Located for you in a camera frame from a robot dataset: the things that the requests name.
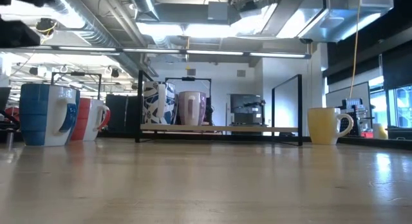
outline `window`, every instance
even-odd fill
[[[388,126],[388,113],[386,106],[386,93],[383,90],[384,77],[379,76],[369,81],[370,98],[371,98],[371,115],[374,124],[382,124],[383,127]]]
[[[385,91],[371,93],[371,105],[375,106],[372,109],[372,117],[374,124],[382,124],[383,127],[388,126],[388,114],[386,107]]]
[[[412,127],[412,86],[395,90],[398,127]]]

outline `wooden shelf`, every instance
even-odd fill
[[[261,127],[261,126],[188,126],[142,124],[142,130],[150,131],[237,131],[237,132],[297,132],[297,127]]]

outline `coffee machine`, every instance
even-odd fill
[[[226,126],[265,125],[265,104],[266,102],[259,95],[229,94],[226,103]],[[230,134],[261,135],[261,133],[236,132]]]

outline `pipe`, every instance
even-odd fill
[[[148,15],[156,21],[159,21],[159,16],[156,13],[152,0],[132,0],[132,2],[139,12]]]
[[[139,12],[149,15],[153,19],[159,21],[152,0],[132,0]],[[158,48],[173,48],[168,36],[152,36],[154,43]]]
[[[76,35],[90,43],[92,46],[113,48],[121,47],[116,39],[106,30],[103,24],[93,15],[92,12],[90,12],[88,7],[84,5],[81,0],[55,0],[55,2],[49,4],[49,6],[61,14],[59,19],[71,17],[68,14],[73,13],[80,17],[80,19],[84,21],[84,26],[82,28],[93,32],[77,32]],[[128,55],[121,53],[119,56],[109,57],[119,62],[130,74],[130,76],[138,77],[138,65],[132,61]]]
[[[117,11],[120,12],[126,23],[130,26],[132,31],[135,33],[139,41],[142,43],[142,46],[147,46],[143,35],[140,33],[139,29],[137,28],[137,25],[135,21],[131,21],[129,18],[129,14],[124,10],[123,6],[119,3],[118,0],[110,0],[114,6],[116,7]]]
[[[143,44],[140,42],[138,37],[133,33],[130,27],[123,21],[123,19],[117,14],[115,9],[111,6],[110,2],[108,0],[102,0],[102,1],[106,4],[109,11],[113,14],[113,16],[115,16],[115,19],[117,20],[117,22],[123,27],[123,29],[129,35],[129,37],[133,40],[133,42],[135,42],[137,46],[142,46]]]

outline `mug handle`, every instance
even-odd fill
[[[352,117],[351,117],[350,115],[348,115],[348,114],[339,114],[339,115],[337,115],[337,119],[338,119],[338,120],[341,120],[341,119],[343,119],[343,118],[347,118],[347,119],[348,119],[349,125],[348,125],[348,127],[347,127],[343,132],[337,133],[337,137],[338,137],[338,138],[339,138],[339,137],[342,137],[342,136],[344,136],[344,135],[347,135],[347,134],[352,130],[352,128],[353,128],[353,119],[352,119]]]
[[[62,102],[64,102],[67,106],[66,109],[66,116],[64,118],[63,124],[59,128],[60,133],[66,133],[70,130],[70,128],[74,127],[77,118],[77,105],[69,103],[68,99],[62,98]]]
[[[105,105],[100,105],[98,108],[102,109],[106,113],[106,115],[104,116],[103,121],[101,121],[99,125],[93,128],[94,131],[101,130],[104,126],[108,124],[110,120],[110,109]]]

